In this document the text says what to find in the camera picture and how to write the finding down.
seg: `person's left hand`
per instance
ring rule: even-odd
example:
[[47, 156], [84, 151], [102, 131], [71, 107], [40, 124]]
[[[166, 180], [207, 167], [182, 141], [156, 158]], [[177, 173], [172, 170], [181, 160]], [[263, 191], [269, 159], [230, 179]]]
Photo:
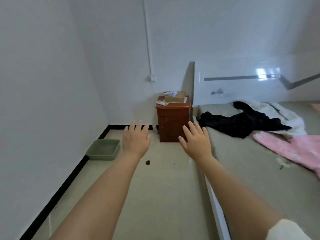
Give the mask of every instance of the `person's left hand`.
[[130, 156], [136, 156], [140, 160], [148, 151], [151, 135], [148, 134], [149, 125], [146, 124], [143, 129], [142, 120], [137, 124], [134, 129], [134, 121], [132, 121], [130, 127], [124, 129], [122, 138], [123, 153], [130, 154]]

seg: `person's left arm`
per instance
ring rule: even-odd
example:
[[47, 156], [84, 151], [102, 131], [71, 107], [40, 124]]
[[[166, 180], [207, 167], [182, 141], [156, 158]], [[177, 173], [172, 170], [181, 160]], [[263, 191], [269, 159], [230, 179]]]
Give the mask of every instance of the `person's left arm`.
[[149, 149], [149, 125], [134, 129], [134, 121], [126, 127], [122, 139], [123, 153], [95, 181], [51, 240], [112, 239], [130, 182], [140, 159]]

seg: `nightstand top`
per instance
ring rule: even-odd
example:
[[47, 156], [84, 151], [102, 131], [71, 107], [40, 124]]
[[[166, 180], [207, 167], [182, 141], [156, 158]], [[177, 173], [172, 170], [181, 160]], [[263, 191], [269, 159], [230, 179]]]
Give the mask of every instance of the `nightstand top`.
[[[156, 109], [185, 109], [185, 108], [190, 108], [191, 107], [191, 103], [190, 103], [190, 97], [187, 96], [188, 99], [186, 101], [186, 103], [180, 104], [180, 103], [169, 103], [167, 106], [163, 106], [160, 104], [157, 104], [155, 106]], [[158, 101], [164, 101], [165, 97], [164, 96], [160, 96], [158, 97]]]

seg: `red wooden nightstand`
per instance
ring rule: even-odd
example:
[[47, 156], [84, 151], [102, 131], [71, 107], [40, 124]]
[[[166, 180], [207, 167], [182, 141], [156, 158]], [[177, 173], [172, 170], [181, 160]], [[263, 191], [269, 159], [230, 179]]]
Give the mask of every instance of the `red wooden nightstand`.
[[[164, 99], [164, 96], [158, 97], [158, 101]], [[179, 142], [179, 136], [187, 140], [182, 126], [189, 128], [190, 97], [188, 96], [184, 104], [169, 103], [167, 106], [157, 104], [155, 108], [158, 112], [160, 142]]]

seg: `cardboard box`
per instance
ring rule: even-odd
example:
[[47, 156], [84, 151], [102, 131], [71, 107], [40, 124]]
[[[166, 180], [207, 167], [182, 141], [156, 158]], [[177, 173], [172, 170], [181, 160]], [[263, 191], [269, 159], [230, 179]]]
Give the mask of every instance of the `cardboard box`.
[[186, 96], [185, 92], [178, 92], [175, 97], [165, 96], [164, 101], [167, 103], [183, 103], [184, 97]]

